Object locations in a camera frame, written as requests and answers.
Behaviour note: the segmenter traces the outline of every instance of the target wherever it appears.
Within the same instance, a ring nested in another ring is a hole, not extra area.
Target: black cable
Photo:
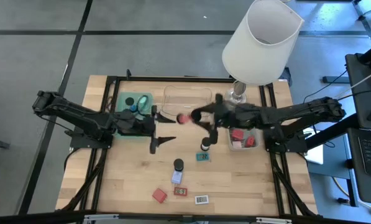
[[[344,96],[344,97],[339,98],[339,99],[337,99],[337,100],[343,100],[343,99],[348,98],[348,97],[350,97],[350,96],[356,96],[356,95],[359,95],[359,94],[361,94],[361,93],[370,93],[370,92],[371,92],[371,90],[360,91],[360,92],[358,92],[358,93],[354,93],[354,94],[351,94],[351,95],[348,95],[348,96]]]
[[[38,116],[39,118],[42,118],[42,119],[45,120],[45,121],[48,121],[48,122],[54,123],[54,124],[56,124],[56,125],[58,125],[58,126],[61,126],[61,127],[65,128],[65,129],[68,130],[68,131],[72,131],[71,129],[65,127],[65,126],[62,125],[62,124],[58,124],[58,123],[55,122],[55,121],[49,120],[49,119],[47,119],[47,118],[43,118],[42,116],[39,116],[39,115],[37,115],[37,116]]]
[[[319,93],[320,91],[322,91],[323,89],[325,89],[326,87],[328,87],[329,85],[332,85],[332,84],[333,84],[337,79],[339,79],[340,77],[342,77],[343,74],[345,74],[346,72],[347,72],[347,70],[345,70],[341,75],[339,75],[337,78],[335,78],[335,79],[334,79],[331,83],[329,83],[328,85],[326,85],[326,86],[322,87],[320,90],[318,90],[318,91],[316,91],[316,92],[314,92],[314,93],[312,93],[312,94],[306,96],[306,97],[304,98],[304,100],[303,100],[303,103],[305,103],[305,99],[307,99],[307,97],[312,96],[312,95],[315,95],[315,94]]]
[[[65,158],[65,162],[63,163],[63,170],[65,171],[65,169],[66,169],[66,163],[68,162],[68,159],[69,159],[69,157],[73,154],[73,153],[75,153],[77,150],[79,150],[80,148],[74,148],[67,156],[66,156],[66,158]]]

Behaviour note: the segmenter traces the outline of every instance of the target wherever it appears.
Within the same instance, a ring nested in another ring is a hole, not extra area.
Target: lamp base
[[[234,89],[230,88],[225,94],[225,100],[234,104],[246,103],[246,94],[242,93],[240,95],[236,95]]]

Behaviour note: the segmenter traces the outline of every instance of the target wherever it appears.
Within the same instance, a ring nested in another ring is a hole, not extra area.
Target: toy
[[[234,129],[231,134],[234,140],[242,140],[243,139],[243,131],[240,129]]]
[[[152,197],[154,199],[156,199],[156,201],[158,201],[159,203],[163,203],[163,201],[167,197],[167,194],[160,189],[156,189],[155,192],[153,193]]]
[[[249,136],[246,139],[245,147],[252,147],[254,145],[254,136]]]

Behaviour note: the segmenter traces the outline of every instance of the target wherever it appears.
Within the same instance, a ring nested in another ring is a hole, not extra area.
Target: clear plastic bin
[[[232,151],[241,151],[241,150],[248,150],[253,149],[259,146],[260,144],[260,132],[258,132],[255,128],[247,130],[247,129],[239,129],[243,131],[243,139],[240,141],[242,143],[242,147],[234,147],[232,142],[234,142],[231,138],[231,133],[235,128],[231,128],[227,130],[227,136],[228,136],[228,147]],[[245,147],[246,140],[249,136],[254,136],[254,145],[252,147]]]
[[[181,88],[166,86],[163,92],[162,113],[176,117],[179,113],[188,114],[194,109],[211,103],[209,88]]]

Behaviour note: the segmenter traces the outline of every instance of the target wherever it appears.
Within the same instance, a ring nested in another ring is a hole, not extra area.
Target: wooden tabletop
[[[92,75],[83,100],[83,106],[99,110],[106,76]],[[120,92],[149,92],[153,103],[161,108],[166,86],[208,88],[215,93],[225,93],[230,83],[187,82],[120,82]],[[287,82],[275,82],[277,106],[292,105]],[[261,105],[259,88],[248,86],[247,102]],[[266,91],[269,105],[269,94]],[[108,150],[101,193],[99,212],[116,213],[166,213],[199,215],[278,215],[275,189],[269,155],[260,135],[259,147],[248,151],[230,151],[226,129],[219,129],[218,143],[211,146],[211,160],[197,162],[195,154],[201,152],[201,140],[207,132],[194,124],[157,124],[157,136],[176,136],[162,144],[156,154],[149,153],[149,138],[115,139]],[[57,208],[64,207],[76,194],[85,180],[90,149],[80,149],[68,160],[63,177]],[[291,183],[309,209],[316,205],[309,181],[305,160],[297,154],[286,154]],[[173,194],[171,183],[173,161],[184,161],[183,179],[179,187],[188,189],[188,196]],[[152,194],[156,188],[167,193],[159,204]],[[90,208],[94,187],[88,197]],[[286,191],[282,186],[285,211],[289,213]],[[209,195],[209,204],[195,205],[196,195]]]

